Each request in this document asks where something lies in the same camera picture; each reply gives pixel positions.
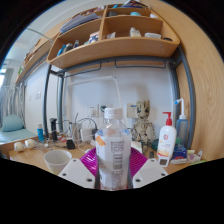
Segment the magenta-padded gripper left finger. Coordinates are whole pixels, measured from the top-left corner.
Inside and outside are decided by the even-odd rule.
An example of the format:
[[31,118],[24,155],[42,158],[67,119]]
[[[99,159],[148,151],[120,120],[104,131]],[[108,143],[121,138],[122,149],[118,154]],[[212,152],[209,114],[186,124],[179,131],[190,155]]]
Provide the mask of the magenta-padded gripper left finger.
[[73,158],[60,172],[59,177],[84,188],[99,189],[96,149],[88,150],[80,159]]

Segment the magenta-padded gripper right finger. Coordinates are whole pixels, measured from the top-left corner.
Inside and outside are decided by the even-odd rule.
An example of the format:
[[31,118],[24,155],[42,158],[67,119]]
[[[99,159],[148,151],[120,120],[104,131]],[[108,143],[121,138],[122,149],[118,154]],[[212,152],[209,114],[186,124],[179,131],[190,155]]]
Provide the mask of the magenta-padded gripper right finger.
[[136,189],[157,181],[168,173],[155,158],[147,159],[132,148],[129,160],[128,188]]

